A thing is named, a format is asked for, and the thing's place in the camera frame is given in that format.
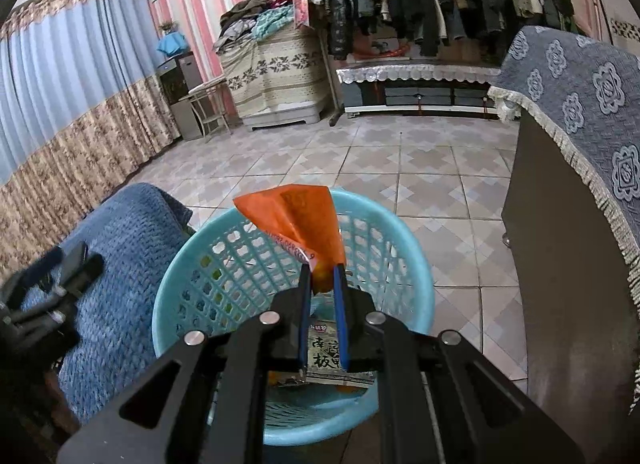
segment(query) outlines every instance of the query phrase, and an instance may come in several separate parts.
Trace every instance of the drawer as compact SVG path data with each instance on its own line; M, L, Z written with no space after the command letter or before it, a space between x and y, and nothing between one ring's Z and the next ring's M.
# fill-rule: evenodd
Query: drawer
M453 93L455 97L479 97L483 98L486 95L486 90L472 89L472 88L454 88Z
M456 97L454 103L456 106L479 106L482 108L486 104L487 108L494 107L494 102L490 98L487 98L485 103L481 98L477 97Z
M391 95L386 96L387 105L395 105L395 104L412 104L417 105L418 101L421 105L427 106L430 104L437 104L439 106L450 106L451 98L449 95L447 97L440 96L425 96L423 95L421 99L414 97L413 95Z
M413 95L387 95L386 96L387 106L395 106L396 104L418 104L418 99Z
M385 89L385 94L389 95L434 95L437 97L449 97L451 93L450 88L436 88L436 87L424 87L424 86L398 86L389 87Z

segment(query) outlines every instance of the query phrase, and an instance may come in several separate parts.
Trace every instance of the basket mesh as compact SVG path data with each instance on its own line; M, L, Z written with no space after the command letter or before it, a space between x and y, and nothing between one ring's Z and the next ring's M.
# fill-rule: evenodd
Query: basket mesh
M371 294L377 310L407 323L414 313L415 292L396 246L361 219L338 215L338 222L350 286ZM192 329L209 336L235 330L267 310L278 291L298 284L300 262L242 217L212 238L206 250L191 254L191 277L180 280L176 309L162 311L162 324L172 318L176 341ZM304 426L333 416L332 409L268 400L265 427Z

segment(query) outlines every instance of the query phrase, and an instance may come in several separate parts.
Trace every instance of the metal stand pole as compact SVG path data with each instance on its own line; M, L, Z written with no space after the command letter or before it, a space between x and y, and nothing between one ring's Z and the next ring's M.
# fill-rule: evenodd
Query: metal stand pole
M611 24L609 23L609 16L607 16L607 11L604 8L604 2L602 0L598 0L600 3L600 10L602 11L602 17L604 18L604 23L607 25L607 32L609 33L609 42L613 44L613 34L611 33Z
M329 65L329 51L326 46L326 30L322 29L318 33L320 39L320 50L322 52L322 61L324 62L324 69L326 70L327 81L329 81L329 89L331 89L331 98L334 102L334 109L332 115L329 118L329 126L335 126L342 115L342 105L338 101L338 94L334 85L334 74L332 73L331 66Z

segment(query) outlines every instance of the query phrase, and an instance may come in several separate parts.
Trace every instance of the blue gripper pad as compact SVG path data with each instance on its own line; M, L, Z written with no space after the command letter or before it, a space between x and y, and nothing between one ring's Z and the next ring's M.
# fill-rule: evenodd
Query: blue gripper pad
M334 304L335 326L338 331L338 347L340 353L340 366L345 370L349 368L349 326L347 325L344 311L344 295L347 293L346 277L342 264L334 267Z

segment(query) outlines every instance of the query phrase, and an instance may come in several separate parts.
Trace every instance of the paper wrapper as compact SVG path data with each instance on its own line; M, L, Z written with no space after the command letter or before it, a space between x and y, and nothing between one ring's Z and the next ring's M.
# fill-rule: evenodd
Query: paper wrapper
M309 264L315 293L334 288L334 267L346 258L329 188L290 184L236 197L234 204L289 254Z

